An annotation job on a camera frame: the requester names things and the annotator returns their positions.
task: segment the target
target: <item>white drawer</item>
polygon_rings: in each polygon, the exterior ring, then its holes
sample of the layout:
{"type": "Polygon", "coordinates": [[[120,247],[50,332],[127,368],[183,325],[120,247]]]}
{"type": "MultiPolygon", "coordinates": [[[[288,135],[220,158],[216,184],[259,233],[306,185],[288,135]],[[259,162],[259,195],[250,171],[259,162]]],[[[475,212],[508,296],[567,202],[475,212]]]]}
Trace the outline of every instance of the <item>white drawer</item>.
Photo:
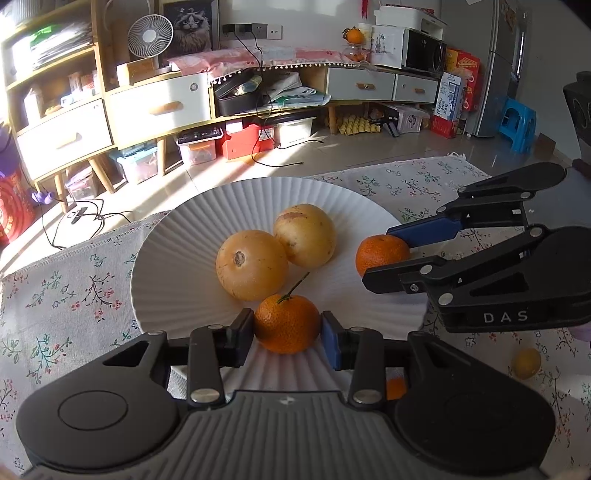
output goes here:
{"type": "Polygon", "coordinates": [[[211,120],[207,73],[142,85],[112,95],[109,123],[119,148],[211,120]]]}
{"type": "Polygon", "coordinates": [[[435,103],[438,87],[439,82],[437,80],[396,75],[392,100],[396,102],[435,103]]]}
{"type": "Polygon", "coordinates": [[[395,74],[329,68],[327,90],[332,100],[391,100],[395,74]]]}
{"type": "Polygon", "coordinates": [[[22,160],[32,179],[110,145],[111,135],[100,99],[63,113],[18,137],[22,160]]]}

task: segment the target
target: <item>blue stool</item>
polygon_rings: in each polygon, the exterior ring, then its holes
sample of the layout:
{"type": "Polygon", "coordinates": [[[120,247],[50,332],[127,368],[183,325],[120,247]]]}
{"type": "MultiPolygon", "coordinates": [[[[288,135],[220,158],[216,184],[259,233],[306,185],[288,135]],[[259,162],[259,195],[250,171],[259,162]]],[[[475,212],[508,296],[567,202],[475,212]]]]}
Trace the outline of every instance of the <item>blue stool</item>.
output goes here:
{"type": "Polygon", "coordinates": [[[508,98],[499,132],[513,140],[511,150],[529,153],[535,139],[535,111],[508,98]]]}

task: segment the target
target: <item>framed picture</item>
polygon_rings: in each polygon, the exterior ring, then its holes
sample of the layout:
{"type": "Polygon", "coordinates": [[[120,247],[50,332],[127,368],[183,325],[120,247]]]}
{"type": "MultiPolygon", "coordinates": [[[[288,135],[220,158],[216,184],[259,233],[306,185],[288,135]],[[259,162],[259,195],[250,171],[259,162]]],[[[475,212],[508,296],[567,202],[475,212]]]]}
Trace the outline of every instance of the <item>framed picture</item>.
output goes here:
{"type": "Polygon", "coordinates": [[[219,0],[160,0],[160,14],[173,24],[173,41],[165,59],[218,50],[219,0]]]}

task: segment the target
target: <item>red box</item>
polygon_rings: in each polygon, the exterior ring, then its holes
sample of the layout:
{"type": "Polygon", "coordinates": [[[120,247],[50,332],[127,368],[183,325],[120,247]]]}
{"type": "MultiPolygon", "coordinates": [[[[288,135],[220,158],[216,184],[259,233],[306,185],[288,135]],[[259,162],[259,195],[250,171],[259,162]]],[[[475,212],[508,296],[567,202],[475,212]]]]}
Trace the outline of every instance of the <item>red box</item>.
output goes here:
{"type": "Polygon", "coordinates": [[[273,150],[275,148],[273,130],[273,126],[261,129],[257,124],[250,124],[239,132],[229,134],[224,131],[223,137],[218,141],[222,147],[222,154],[228,160],[234,160],[251,156],[253,153],[273,150]]]}
{"type": "Polygon", "coordinates": [[[478,107],[480,107],[480,105],[478,105],[478,93],[480,91],[479,80],[481,78],[481,75],[479,74],[480,59],[465,51],[448,48],[446,53],[446,71],[456,75],[461,74],[460,70],[468,70],[471,74],[466,86],[463,109],[468,112],[478,110],[478,107]]]}
{"type": "Polygon", "coordinates": [[[457,124],[457,121],[445,120],[437,115],[431,117],[431,130],[445,138],[454,138],[456,136],[457,124]]]}

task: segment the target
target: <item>microwave oven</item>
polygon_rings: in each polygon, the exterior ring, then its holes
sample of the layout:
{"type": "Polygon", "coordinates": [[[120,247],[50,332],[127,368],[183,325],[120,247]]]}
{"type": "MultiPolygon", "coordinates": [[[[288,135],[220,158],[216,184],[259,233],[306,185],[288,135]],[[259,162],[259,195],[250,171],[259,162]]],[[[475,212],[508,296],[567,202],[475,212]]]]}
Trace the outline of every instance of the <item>microwave oven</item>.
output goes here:
{"type": "Polygon", "coordinates": [[[445,67],[446,44],[417,30],[374,25],[371,57],[374,65],[441,75],[445,67]]]}

